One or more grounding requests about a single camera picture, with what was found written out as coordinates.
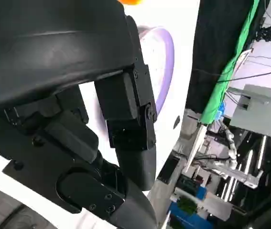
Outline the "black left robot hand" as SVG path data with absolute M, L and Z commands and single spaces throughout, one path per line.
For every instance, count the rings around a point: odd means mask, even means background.
M 69 211 L 154 229 L 157 109 L 117 0 L 0 0 L 4 173 Z

